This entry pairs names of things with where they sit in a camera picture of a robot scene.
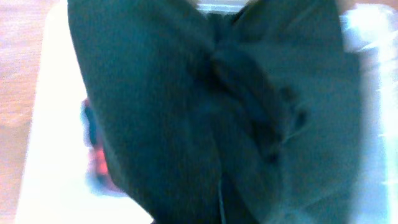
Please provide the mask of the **black garment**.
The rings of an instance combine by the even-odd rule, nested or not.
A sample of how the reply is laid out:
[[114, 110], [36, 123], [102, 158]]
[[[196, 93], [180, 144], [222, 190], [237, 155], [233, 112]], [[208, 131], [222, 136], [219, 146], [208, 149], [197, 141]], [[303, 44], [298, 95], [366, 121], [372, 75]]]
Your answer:
[[338, 3], [68, 2], [111, 180], [157, 223], [348, 223], [359, 58]]

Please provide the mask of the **red plaid flannel shirt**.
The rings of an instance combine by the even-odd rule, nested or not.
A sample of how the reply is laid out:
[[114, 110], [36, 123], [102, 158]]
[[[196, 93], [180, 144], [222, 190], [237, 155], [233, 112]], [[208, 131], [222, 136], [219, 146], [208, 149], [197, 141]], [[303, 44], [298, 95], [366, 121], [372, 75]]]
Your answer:
[[82, 101], [81, 116], [85, 120], [85, 141], [86, 145], [89, 147], [87, 178], [89, 179], [92, 189], [98, 195], [122, 197], [124, 193], [115, 186], [109, 175], [108, 165], [104, 155], [102, 133], [95, 121], [89, 98]]

